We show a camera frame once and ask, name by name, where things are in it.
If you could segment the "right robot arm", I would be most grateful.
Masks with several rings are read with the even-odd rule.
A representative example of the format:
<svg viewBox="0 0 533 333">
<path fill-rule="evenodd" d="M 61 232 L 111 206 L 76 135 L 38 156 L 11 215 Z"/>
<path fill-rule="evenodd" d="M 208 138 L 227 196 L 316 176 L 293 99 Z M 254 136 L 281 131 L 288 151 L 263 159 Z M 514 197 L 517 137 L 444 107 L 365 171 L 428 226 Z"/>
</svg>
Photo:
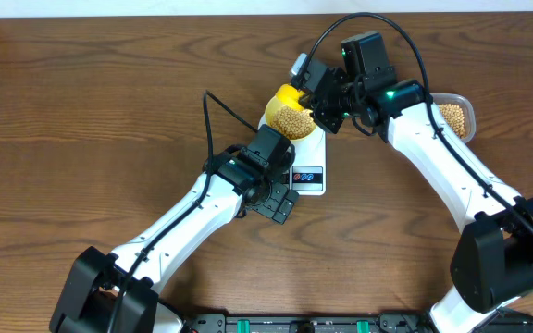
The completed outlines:
<svg viewBox="0 0 533 333">
<path fill-rule="evenodd" d="M 425 80 L 397 80 L 380 34 L 341 44 L 344 64 L 309 55 L 292 84 L 315 123 L 335 133 L 345 119 L 402 153 L 443 200 L 460 239 L 452 288 L 429 312 L 438 332 L 472 332 L 495 317 L 526 322 L 511 309 L 533 291 L 533 198 L 490 172 L 445 122 Z"/>
</svg>

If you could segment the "yellow measuring scoop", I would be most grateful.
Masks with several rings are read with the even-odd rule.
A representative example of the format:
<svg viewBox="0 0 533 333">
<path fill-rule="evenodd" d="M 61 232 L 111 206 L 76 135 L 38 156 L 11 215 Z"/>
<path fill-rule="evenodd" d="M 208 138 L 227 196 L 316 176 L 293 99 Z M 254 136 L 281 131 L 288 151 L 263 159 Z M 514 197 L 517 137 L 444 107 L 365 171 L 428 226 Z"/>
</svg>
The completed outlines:
<svg viewBox="0 0 533 333">
<path fill-rule="evenodd" d="M 275 109 L 279 111 L 281 108 L 287 107 L 298 112 L 304 111 L 305 107 L 300 104 L 304 96 L 305 92 L 302 90 L 295 89 L 290 84 L 283 84 L 275 93 Z"/>
</svg>

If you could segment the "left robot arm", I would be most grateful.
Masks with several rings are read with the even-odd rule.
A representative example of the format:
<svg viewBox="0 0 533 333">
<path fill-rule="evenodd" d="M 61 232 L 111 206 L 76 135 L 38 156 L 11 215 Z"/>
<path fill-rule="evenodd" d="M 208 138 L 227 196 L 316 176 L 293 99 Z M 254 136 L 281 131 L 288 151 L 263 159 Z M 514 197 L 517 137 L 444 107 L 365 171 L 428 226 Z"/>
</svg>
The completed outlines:
<svg viewBox="0 0 533 333">
<path fill-rule="evenodd" d="M 216 230 L 253 210 L 278 224 L 299 195 L 280 178 L 295 148 L 263 125 L 247 145 L 206 161 L 189 192 L 151 227 L 111 253 L 91 246 L 73 262 L 50 320 L 52 332 L 180 332 L 159 294 Z"/>
</svg>

